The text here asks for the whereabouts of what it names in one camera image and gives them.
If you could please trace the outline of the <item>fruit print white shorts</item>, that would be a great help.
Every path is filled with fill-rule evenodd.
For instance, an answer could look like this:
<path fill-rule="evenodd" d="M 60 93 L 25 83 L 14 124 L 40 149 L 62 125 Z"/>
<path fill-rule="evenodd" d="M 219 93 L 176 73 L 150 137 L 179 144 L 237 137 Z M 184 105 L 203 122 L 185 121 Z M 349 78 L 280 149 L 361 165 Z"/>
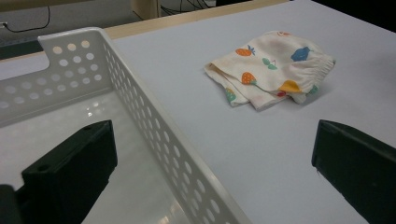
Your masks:
<path fill-rule="evenodd" d="M 210 62 L 205 72 L 224 88 L 230 106 L 250 103 L 262 110 L 287 98 L 303 103 L 334 66 L 312 41 L 273 31 Z"/>

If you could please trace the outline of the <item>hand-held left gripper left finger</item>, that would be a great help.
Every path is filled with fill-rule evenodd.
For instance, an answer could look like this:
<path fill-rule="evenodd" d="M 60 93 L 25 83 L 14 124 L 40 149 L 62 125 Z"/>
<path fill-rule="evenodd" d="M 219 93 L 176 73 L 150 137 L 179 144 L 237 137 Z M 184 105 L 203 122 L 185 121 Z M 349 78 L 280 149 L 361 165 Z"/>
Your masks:
<path fill-rule="evenodd" d="M 26 224 L 81 224 L 118 164 L 112 122 L 85 126 L 21 172 Z"/>

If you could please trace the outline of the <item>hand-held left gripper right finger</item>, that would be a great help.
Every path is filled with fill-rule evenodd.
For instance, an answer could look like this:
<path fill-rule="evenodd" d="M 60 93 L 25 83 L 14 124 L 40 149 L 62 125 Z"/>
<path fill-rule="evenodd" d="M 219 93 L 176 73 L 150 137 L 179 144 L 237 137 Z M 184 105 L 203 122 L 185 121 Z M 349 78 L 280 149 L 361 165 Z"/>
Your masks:
<path fill-rule="evenodd" d="M 311 163 L 369 224 L 396 224 L 396 148 L 322 119 Z"/>

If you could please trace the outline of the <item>white perforated plastic basket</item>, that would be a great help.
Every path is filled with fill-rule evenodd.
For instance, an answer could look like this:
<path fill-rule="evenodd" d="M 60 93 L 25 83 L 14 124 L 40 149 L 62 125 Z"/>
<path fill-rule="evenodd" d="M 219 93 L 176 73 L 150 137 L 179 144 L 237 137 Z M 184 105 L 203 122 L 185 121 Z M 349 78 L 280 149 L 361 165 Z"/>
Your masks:
<path fill-rule="evenodd" d="M 113 123 L 118 165 L 82 224 L 252 224 L 104 30 L 0 60 L 0 184 L 84 126 Z"/>

